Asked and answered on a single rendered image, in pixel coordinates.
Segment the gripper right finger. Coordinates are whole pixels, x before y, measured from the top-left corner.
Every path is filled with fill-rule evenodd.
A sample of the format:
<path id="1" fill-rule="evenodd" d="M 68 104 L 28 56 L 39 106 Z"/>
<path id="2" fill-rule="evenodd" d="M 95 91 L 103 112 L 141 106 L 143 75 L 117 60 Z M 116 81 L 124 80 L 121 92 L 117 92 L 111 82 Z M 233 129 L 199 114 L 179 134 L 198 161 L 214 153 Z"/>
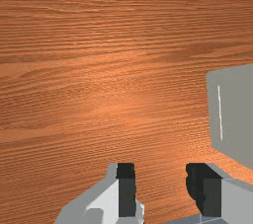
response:
<path id="1" fill-rule="evenodd" d="M 165 224 L 253 224 L 253 185 L 212 163 L 186 165 L 186 188 L 200 214 Z"/>

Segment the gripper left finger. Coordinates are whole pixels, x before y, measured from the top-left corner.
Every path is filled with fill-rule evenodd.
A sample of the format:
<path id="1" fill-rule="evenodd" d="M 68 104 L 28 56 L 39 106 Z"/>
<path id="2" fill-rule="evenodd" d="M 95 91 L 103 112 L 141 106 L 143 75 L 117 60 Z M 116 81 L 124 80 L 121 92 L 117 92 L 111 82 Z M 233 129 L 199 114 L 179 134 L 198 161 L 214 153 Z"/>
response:
<path id="1" fill-rule="evenodd" d="M 98 183 L 66 204 L 55 224 L 144 224 L 136 199 L 134 163 L 110 163 Z"/>

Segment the pale grey cabinet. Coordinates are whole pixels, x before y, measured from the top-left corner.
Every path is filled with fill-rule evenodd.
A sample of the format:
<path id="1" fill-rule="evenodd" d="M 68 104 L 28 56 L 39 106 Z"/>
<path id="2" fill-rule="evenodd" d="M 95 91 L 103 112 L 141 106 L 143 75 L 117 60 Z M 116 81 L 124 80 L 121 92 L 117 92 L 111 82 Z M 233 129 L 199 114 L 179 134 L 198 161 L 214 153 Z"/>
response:
<path id="1" fill-rule="evenodd" d="M 206 75 L 211 147 L 253 170 L 253 64 Z"/>

